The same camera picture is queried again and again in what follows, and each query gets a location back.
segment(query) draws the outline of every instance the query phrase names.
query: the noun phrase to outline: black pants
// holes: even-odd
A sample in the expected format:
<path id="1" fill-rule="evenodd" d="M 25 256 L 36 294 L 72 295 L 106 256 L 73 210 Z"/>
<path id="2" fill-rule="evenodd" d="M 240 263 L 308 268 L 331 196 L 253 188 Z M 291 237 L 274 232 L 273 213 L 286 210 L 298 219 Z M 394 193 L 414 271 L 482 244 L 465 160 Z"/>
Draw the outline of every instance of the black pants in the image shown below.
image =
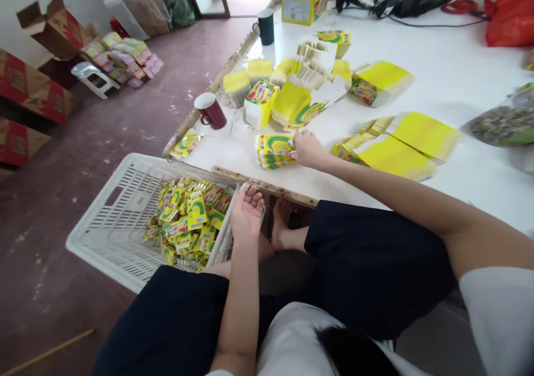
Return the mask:
<path id="1" fill-rule="evenodd" d="M 390 211 L 321 201 L 304 247 L 319 266 L 302 290 L 260 297 L 259 344 L 292 301 L 322 308 L 375 340 L 393 339 L 455 284 L 442 241 Z M 115 325 L 92 374 L 207 374 L 228 284 L 160 267 Z"/>

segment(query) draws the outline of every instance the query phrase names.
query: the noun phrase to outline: mug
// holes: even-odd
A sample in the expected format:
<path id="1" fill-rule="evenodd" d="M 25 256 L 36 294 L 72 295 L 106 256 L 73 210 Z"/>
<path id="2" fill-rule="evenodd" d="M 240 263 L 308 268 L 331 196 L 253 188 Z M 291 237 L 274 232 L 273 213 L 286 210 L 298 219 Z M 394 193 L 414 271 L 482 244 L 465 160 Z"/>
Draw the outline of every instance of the mug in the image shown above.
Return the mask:
<path id="1" fill-rule="evenodd" d="M 256 25 L 260 28 L 259 34 L 254 30 Z M 262 45 L 271 45 L 274 42 L 274 11 L 263 9 L 259 12 L 258 22 L 252 25 L 252 31 L 260 36 Z"/>
<path id="2" fill-rule="evenodd" d="M 224 116 L 221 106 L 215 98 L 215 94 L 204 92 L 195 99 L 195 108 L 200 112 L 200 122 L 211 128 L 218 130 L 226 126 L 226 117 Z"/>

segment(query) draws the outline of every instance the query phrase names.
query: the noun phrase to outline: bag of seeds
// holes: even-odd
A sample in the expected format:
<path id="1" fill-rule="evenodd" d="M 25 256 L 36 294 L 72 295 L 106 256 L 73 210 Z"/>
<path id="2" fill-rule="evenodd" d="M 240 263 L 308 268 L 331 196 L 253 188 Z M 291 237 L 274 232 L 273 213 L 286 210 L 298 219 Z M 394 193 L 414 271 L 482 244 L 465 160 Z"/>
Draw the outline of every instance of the bag of seeds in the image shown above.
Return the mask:
<path id="1" fill-rule="evenodd" d="M 481 114 L 470 127 L 475 137 L 490 145 L 511 147 L 534 142 L 534 87 Z"/>

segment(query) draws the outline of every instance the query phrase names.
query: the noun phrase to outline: dirty floor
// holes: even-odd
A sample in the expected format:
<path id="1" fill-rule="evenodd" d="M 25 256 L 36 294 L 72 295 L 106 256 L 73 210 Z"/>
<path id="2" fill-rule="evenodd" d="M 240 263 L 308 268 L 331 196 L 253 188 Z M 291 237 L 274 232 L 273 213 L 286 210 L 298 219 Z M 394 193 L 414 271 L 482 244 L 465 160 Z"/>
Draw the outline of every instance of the dirty floor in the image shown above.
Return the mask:
<path id="1" fill-rule="evenodd" d="M 19 375 L 89 373 L 135 295 L 68 252 L 65 241 L 127 154 L 160 156 L 253 22 L 203 20 L 149 40 L 165 67 L 140 90 L 123 88 L 101 101 L 77 85 L 83 105 L 0 185 L 0 374 L 95 328 Z"/>

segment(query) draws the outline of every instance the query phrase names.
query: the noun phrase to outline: person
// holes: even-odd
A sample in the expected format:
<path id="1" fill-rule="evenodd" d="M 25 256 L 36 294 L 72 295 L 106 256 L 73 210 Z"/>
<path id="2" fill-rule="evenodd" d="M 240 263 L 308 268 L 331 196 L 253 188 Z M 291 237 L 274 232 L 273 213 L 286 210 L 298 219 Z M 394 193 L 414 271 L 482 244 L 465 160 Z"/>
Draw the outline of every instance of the person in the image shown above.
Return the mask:
<path id="1" fill-rule="evenodd" d="M 491 215 L 423 184 L 330 155 L 294 136 L 296 161 L 344 180 L 391 211 L 321 201 L 289 229 L 278 200 L 271 243 L 264 200 L 239 191 L 231 261 L 203 274 L 162 266 L 114 327 L 93 375 L 426 374 L 394 339 L 456 281 L 489 375 L 532 375 L 534 244 Z M 259 295 L 258 263 L 294 249 L 318 260 L 302 290 Z"/>

